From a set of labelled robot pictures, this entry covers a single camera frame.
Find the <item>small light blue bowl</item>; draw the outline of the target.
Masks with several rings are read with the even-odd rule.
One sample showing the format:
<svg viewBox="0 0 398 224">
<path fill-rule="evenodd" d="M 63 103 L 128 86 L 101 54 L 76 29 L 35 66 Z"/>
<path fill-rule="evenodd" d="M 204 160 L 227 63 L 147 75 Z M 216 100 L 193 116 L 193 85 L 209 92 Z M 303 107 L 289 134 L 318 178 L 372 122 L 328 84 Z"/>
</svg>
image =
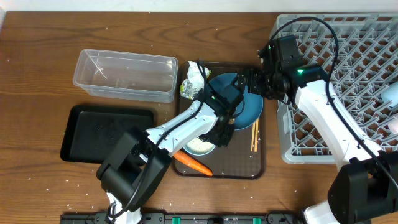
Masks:
<svg viewBox="0 0 398 224">
<path fill-rule="evenodd" d="M 381 93 L 381 98 L 383 102 L 387 102 L 388 107 L 393 108 L 397 105 L 397 99 L 398 99 L 398 83 L 395 82 Z"/>
</svg>

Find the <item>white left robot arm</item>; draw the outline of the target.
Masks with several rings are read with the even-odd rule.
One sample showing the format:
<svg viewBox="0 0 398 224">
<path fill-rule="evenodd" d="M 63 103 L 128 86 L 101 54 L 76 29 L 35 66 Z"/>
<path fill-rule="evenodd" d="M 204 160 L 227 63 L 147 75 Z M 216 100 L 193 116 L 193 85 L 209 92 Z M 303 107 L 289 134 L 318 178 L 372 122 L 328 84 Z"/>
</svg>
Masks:
<svg viewBox="0 0 398 224">
<path fill-rule="evenodd" d="M 243 101 L 244 88 L 234 83 L 217 92 L 206 84 L 183 113 L 156 128 L 131 128 L 96 172 L 108 194 L 108 223 L 137 223 L 140 208 L 155 192 L 172 157 L 198 138 L 217 147 L 227 146 L 235 111 Z"/>
</svg>

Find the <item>light blue rice bowl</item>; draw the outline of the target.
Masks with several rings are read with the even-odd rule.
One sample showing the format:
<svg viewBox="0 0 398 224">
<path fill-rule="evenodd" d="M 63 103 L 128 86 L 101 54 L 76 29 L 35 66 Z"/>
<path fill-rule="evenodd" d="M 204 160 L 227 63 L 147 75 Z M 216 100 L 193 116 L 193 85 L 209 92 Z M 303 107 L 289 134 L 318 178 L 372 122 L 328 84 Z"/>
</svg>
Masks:
<svg viewBox="0 0 398 224">
<path fill-rule="evenodd" d="M 183 150 L 194 156 L 204 156 L 210 153 L 216 146 L 210 142 L 204 142 L 200 138 L 192 139 Z"/>
</svg>

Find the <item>pink small bowl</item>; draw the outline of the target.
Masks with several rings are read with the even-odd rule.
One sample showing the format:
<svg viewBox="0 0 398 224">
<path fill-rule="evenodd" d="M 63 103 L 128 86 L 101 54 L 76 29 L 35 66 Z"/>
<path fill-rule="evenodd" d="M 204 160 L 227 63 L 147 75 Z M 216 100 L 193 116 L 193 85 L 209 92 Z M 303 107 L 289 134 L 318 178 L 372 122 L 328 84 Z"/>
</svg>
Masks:
<svg viewBox="0 0 398 224">
<path fill-rule="evenodd" d="M 398 134 L 398 114 L 391 116 L 391 120 L 388 122 L 387 127 L 392 134 Z"/>
</svg>

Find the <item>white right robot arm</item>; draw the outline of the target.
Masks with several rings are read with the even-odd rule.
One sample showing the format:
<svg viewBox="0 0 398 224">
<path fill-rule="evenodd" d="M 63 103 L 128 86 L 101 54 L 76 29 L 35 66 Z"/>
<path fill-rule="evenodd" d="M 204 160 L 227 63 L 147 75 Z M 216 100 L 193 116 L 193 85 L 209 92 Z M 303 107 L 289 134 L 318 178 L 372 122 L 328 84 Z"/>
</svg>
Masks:
<svg viewBox="0 0 398 224">
<path fill-rule="evenodd" d="M 304 112 L 331 152 L 338 175 L 327 200 L 303 211 L 305 223 L 360 223 L 397 211 L 397 153 L 386 153 L 359 127 L 336 98 L 330 76 L 306 64 L 295 36 L 258 50 L 262 69 L 243 72 L 240 85 L 269 100 Z"/>
</svg>

